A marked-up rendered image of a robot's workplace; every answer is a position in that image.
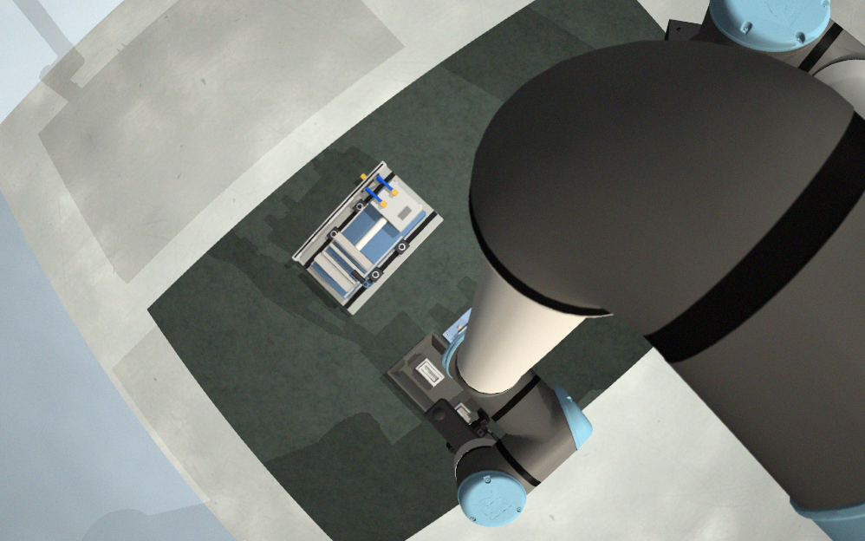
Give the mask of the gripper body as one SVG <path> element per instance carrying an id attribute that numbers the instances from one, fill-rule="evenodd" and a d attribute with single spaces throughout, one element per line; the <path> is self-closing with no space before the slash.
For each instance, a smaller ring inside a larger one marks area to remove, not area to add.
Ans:
<path id="1" fill-rule="evenodd" d="M 482 437 L 482 438 L 491 439 L 491 440 L 495 440 L 495 441 L 498 441 L 498 440 L 499 440 L 499 438 L 498 438 L 494 433 L 490 433 L 490 432 L 488 432 L 488 427 L 486 427 L 483 423 L 481 424 L 481 420 L 475 420 L 473 423 L 470 424 L 470 426 L 471 426 L 471 427 L 472 427 L 472 428 L 473 428 L 473 429 L 474 429 L 474 430 L 479 434 L 479 436 Z M 456 451 L 454 450 L 453 447 L 452 447 L 452 452 L 453 452 L 454 454 L 456 454 Z"/>

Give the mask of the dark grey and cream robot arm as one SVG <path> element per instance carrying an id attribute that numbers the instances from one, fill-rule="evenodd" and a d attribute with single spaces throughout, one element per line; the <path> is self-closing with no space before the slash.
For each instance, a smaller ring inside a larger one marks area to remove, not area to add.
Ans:
<path id="1" fill-rule="evenodd" d="M 591 436 L 531 367 L 615 315 L 799 515 L 865 541 L 865 46 L 829 4 L 710 0 L 689 41 L 569 58 L 495 113 L 469 190 L 484 261 L 441 364 L 506 434 L 425 412 L 472 522 L 509 524 Z"/>

